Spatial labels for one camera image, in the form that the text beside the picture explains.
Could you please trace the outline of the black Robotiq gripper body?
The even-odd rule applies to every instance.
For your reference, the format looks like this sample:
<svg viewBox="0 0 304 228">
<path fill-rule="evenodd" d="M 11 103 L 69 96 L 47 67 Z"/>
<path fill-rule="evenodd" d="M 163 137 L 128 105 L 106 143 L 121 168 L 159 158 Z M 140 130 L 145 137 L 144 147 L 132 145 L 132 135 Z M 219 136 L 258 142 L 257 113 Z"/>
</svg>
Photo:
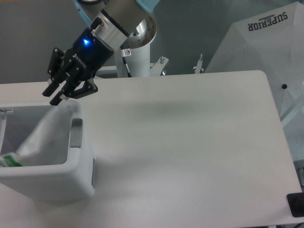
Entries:
<svg viewBox="0 0 304 228">
<path fill-rule="evenodd" d="M 73 43 L 63 52 L 61 75 L 65 81 L 63 89 L 97 89 L 94 85 L 96 72 L 114 54 L 113 49 L 99 39 L 92 28 L 86 28 Z"/>
</svg>

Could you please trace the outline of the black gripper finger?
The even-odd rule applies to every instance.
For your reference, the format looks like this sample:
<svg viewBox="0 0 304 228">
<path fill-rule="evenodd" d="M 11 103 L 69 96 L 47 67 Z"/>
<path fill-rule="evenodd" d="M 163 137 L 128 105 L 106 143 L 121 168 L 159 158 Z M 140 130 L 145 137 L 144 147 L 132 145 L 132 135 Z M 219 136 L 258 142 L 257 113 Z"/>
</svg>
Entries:
<svg viewBox="0 0 304 228">
<path fill-rule="evenodd" d="M 84 81 L 83 86 L 78 89 L 81 82 L 72 82 L 69 79 L 65 85 L 57 92 L 57 94 L 49 102 L 51 105 L 58 105 L 62 100 L 69 98 L 79 99 L 98 91 L 98 87 L 95 85 L 94 80 L 90 78 Z"/>
<path fill-rule="evenodd" d="M 48 86 L 42 93 L 43 96 L 50 97 L 66 79 L 64 68 L 65 51 L 55 47 L 53 49 L 47 73 L 50 75 Z"/>
</svg>

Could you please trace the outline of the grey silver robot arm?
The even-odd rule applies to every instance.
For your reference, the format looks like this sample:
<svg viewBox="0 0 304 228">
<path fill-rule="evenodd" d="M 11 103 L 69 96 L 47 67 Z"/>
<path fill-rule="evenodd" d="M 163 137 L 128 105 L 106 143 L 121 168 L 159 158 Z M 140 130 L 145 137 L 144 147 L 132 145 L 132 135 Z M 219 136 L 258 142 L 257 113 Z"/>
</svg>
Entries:
<svg viewBox="0 0 304 228">
<path fill-rule="evenodd" d="M 74 4 L 89 26 L 70 49 L 55 47 L 52 51 L 47 69 L 50 79 L 42 93 L 45 97 L 54 95 L 51 105 L 96 93 L 97 71 L 153 12 L 158 1 L 76 0 Z"/>
</svg>

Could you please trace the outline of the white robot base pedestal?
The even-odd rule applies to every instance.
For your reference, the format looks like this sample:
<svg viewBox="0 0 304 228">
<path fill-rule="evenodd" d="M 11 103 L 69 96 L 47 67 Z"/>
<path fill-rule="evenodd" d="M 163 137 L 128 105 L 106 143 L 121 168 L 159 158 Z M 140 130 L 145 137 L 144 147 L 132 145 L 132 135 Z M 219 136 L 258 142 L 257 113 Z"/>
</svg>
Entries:
<svg viewBox="0 0 304 228">
<path fill-rule="evenodd" d="M 123 49 L 115 51 L 115 65 L 118 78 L 128 77 L 127 67 L 124 64 L 123 56 L 128 65 L 128 69 L 132 77 L 147 77 L 150 75 L 150 47 L 154 41 L 127 39 L 121 46 Z"/>
</svg>

